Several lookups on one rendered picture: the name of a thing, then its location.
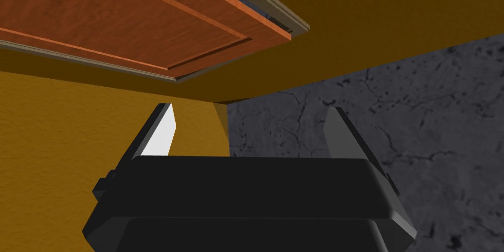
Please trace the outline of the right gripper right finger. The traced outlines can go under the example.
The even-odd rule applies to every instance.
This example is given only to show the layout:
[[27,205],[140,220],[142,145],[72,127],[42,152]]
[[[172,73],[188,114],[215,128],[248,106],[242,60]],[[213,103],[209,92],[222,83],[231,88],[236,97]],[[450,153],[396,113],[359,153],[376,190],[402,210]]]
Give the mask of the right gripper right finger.
[[341,107],[329,107],[323,132],[330,157],[368,160],[378,171],[383,167]]

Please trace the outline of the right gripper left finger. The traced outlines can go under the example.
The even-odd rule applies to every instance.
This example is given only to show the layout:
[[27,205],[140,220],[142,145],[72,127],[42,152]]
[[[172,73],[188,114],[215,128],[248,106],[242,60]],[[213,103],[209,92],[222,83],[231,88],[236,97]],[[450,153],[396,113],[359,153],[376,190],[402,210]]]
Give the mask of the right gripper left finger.
[[139,156],[167,156],[176,130],[173,105],[160,103],[141,127],[120,162]]

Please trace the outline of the reddish brown wooden door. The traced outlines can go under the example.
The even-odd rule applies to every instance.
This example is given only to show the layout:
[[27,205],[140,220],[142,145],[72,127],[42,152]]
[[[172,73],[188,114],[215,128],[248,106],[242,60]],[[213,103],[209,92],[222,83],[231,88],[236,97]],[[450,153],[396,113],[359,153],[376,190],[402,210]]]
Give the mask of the reddish brown wooden door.
[[178,81],[291,41],[239,0],[0,0],[0,47]]

